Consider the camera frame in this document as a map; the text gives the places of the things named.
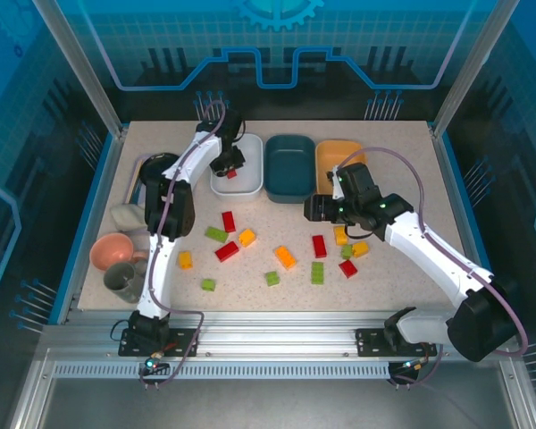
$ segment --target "gear logo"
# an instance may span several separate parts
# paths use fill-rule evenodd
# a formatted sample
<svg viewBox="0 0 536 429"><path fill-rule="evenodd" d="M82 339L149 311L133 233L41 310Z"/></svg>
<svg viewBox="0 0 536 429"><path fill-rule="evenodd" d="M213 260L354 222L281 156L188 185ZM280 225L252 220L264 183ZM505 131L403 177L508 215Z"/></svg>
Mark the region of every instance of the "gear logo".
<svg viewBox="0 0 536 429"><path fill-rule="evenodd" d="M250 24L279 31L282 27L304 25L304 19L313 18L315 8L323 6L323 0L234 0L234 5L240 17L248 18Z"/></svg>
<svg viewBox="0 0 536 429"><path fill-rule="evenodd" d="M35 23L31 0L0 0L0 26L14 43L21 44Z"/></svg>

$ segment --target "dark teal bowl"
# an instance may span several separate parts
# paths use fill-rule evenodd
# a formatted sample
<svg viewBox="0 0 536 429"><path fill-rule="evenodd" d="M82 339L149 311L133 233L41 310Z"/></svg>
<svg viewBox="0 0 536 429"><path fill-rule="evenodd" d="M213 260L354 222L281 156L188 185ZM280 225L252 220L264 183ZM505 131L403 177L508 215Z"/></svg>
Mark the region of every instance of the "dark teal bowl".
<svg viewBox="0 0 536 429"><path fill-rule="evenodd" d="M301 204L315 191L315 143L282 134L266 142L264 188L274 203Z"/></svg>

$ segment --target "orange tray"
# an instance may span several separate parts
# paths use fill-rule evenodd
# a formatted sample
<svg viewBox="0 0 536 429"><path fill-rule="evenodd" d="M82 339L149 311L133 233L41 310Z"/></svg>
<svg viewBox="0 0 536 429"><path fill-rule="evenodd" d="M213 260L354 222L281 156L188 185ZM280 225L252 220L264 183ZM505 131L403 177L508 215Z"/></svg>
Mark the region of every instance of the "orange tray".
<svg viewBox="0 0 536 429"><path fill-rule="evenodd" d="M331 194L333 188L326 175L334 165L341 164L348 156L361 149L361 143L353 140L324 140L315 148L315 178L318 194ZM365 164L365 154L358 155L348 162Z"/></svg>

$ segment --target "red block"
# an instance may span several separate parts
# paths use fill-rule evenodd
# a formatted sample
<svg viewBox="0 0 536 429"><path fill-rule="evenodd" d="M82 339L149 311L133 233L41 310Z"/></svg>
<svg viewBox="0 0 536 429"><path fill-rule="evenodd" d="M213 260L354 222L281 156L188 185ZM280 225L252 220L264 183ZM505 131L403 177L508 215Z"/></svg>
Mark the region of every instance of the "red block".
<svg viewBox="0 0 536 429"><path fill-rule="evenodd" d="M323 241L322 235L312 236L312 242L314 243L315 257L326 257L328 252L325 249L325 241Z"/></svg>
<svg viewBox="0 0 536 429"><path fill-rule="evenodd" d="M224 212L222 214L222 222L224 223L224 230L226 232L236 232L236 226L234 226L234 217L232 212Z"/></svg>
<svg viewBox="0 0 536 429"><path fill-rule="evenodd" d="M347 278L357 273L357 268L351 261L342 262L339 264L339 268L341 268L341 271L343 271L343 274L345 274Z"/></svg>
<svg viewBox="0 0 536 429"><path fill-rule="evenodd" d="M229 244L222 246L214 253L219 258L221 262L226 261L229 257L239 252L239 247L234 241L231 241Z"/></svg>

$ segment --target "green block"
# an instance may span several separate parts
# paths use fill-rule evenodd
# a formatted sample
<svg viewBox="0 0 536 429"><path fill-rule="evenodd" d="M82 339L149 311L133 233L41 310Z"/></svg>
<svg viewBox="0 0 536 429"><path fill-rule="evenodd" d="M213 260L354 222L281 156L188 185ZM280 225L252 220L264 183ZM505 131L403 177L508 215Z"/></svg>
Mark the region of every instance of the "green block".
<svg viewBox="0 0 536 429"><path fill-rule="evenodd" d="M200 287L208 292L214 292L214 289L216 288L216 282L212 279L204 279Z"/></svg>
<svg viewBox="0 0 536 429"><path fill-rule="evenodd" d="M341 247L341 257L344 259L350 259L353 256L351 244L346 244Z"/></svg>
<svg viewBox="0 0 536 429"><path fill-rule="evenodd" d="M323 262L312 263L312 284L323 284Z"/></svg>
<svg viewBox="0 0 536 429"><path fill-rule="evenodd" d="M205 236L209 239L224 243L226 242L226 239L229 238L229 233L219 230L218 228L214 228L213 226L209 226L208 228L206 228Z"/></svg>
<svg viewBox="0 0 536 429"><path fill-rule="evenodd" d="M268 286L275 286L280 283L280 277L275 271L270 271L269 273L266 273L264 277L266 277L266 283L268 283Z"/></svg>

